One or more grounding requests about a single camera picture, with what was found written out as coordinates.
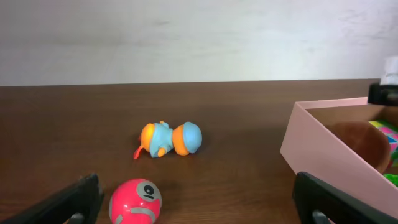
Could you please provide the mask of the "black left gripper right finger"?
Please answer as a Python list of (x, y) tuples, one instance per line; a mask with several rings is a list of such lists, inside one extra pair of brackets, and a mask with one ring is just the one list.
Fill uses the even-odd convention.
[(380, 212), (308, 172), (296, 175), (292, 198), (300, 221), (306, 224), (397, 224)]

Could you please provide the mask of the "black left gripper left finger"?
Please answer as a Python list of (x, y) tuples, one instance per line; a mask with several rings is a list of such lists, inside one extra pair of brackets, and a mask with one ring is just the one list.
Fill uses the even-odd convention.
[(96, 174), (90, 174), (1, 223), (94, 224), (103, 200), (99, 178)]

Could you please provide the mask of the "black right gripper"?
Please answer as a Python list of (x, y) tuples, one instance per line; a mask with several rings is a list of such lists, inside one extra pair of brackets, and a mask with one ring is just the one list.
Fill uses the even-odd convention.
[(371, 84), (368, 91), (368, 104), (397, 106), (397, 85)]

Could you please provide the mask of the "colourful puzzle cube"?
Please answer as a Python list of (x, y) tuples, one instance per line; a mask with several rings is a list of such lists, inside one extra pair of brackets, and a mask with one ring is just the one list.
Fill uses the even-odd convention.
[(389, 141), (390, 159), (387, 167), (397, 166), (397, 127), (386, 120), (374, 120), (369, 123), (382, 132)]

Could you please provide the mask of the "brown plush toy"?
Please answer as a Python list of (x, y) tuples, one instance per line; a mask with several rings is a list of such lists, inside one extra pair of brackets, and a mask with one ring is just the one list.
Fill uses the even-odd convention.
[(390, 144), (376, 127), (365, 121), (347, 121), (328, 129), (379, 173), (386, 171), (391, 157)]

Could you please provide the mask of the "pink cardboard box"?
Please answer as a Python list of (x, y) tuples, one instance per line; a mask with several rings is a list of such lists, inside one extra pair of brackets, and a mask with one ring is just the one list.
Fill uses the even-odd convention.
[(294, 104), (280, 153), (295, 173), (304, 171), (371, 207), (397, 217), (397, 187), (341, 141), (330, 127), (384, 119), (397, 125), (397, 107), (366, 97)]

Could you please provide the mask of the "green round toy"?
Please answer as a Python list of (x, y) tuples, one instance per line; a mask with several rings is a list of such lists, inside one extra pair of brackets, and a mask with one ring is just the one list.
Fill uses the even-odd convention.
[(398, 187), (398, 175), (394, 174), (384, 174), (384, 177), (390, 181), (392, 184), (394, 184), (396, 187)]

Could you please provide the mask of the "orange and blue duck toy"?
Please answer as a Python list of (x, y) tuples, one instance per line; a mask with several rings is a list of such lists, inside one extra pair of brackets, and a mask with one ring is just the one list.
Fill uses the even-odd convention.
[(152, 158), (158, 158), (174, 150), (180, 156), (194, 154), (202, 144), (201, 129), (191, 122), (185, 122), (175, 129), (160, 121), (144, 126), (139, 136), (140, 146), (133, 158), (138, 159), (142, 151), (147, 151)]

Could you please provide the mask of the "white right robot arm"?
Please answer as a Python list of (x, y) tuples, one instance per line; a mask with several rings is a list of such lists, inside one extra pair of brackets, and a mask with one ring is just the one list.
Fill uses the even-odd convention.
[(397, 57), (364, 98), (296, 102), (280, 152), (302, 223), (396, 223)]

